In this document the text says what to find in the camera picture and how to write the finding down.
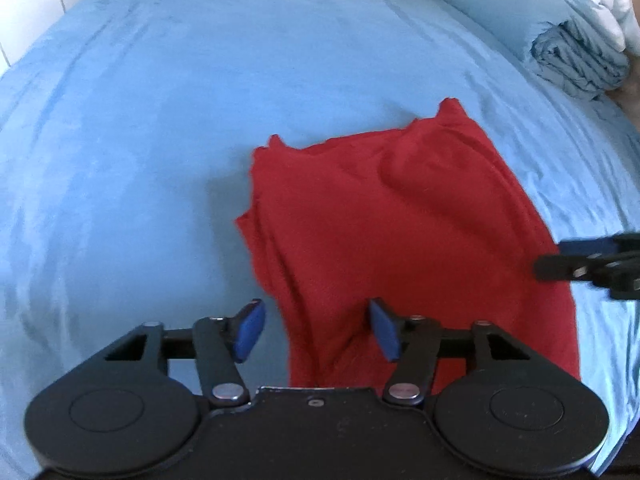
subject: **red towel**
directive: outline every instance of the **red towel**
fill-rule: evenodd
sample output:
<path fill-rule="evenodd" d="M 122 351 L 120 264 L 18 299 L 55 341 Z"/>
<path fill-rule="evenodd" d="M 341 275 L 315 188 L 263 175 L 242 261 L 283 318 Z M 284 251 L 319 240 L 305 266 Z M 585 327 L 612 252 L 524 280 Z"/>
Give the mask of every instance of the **red towel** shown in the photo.
<path fill-rule="evenodd" d="M 532 274 L 556 245 L 457 100 L 404 129 L 303 150 L 273 136 L 251 174 L 238 227 L 284 316 L 292 386 L 384 385 L 394 365 L 366 309 L 377 296 L 446 328 L 491 320 L 579 377 L 569 286 Z M 462 373 L 439 367 L 435 389 Z"/>

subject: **blue bedsheet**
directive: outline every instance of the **blue bedsheet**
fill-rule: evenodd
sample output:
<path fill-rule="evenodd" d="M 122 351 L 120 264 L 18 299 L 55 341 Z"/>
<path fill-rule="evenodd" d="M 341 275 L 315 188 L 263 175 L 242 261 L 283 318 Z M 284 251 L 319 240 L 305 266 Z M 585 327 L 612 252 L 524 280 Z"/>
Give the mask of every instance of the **blue bedsheet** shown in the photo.
<path fill-rule="evenodd" d="M 0 476 L 36 472 L 22 413 L 66 370 L 137 323 L 187 327 L 264 295 L 232 223 L 255 146 L 404 126 L 447 96 L 556 239 L 640 228 L 640 136 L 620 111 L 530 74 L 441 0 L 73 8 L 0 79 Z M 640 309 L 574 294 L 582 375 L 611 415 L 601 465 L 640 408 Z M 251 387 L 286 382 L 269 309 Z"/>

